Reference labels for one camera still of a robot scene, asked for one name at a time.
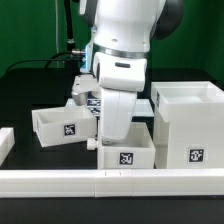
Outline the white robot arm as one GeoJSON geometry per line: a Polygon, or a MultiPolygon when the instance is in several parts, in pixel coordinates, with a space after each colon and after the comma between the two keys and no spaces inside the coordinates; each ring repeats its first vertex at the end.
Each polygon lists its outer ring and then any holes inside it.
{"type": "Polygon", "coordinates": [[[95,31],[91,69],[101,92],[100,137],[121,142],[144,90],[150,41],[178,28],[184,0],[79,0],[79,14],[95,31]]]}

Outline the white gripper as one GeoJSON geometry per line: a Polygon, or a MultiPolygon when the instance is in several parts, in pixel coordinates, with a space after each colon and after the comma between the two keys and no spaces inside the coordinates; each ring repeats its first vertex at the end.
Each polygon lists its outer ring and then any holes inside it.
{"type": "Polygon", "coordinates": [[[137,93],[101,89],[100,137],[107,142],[122,142],[127,137],[137,93]]]}

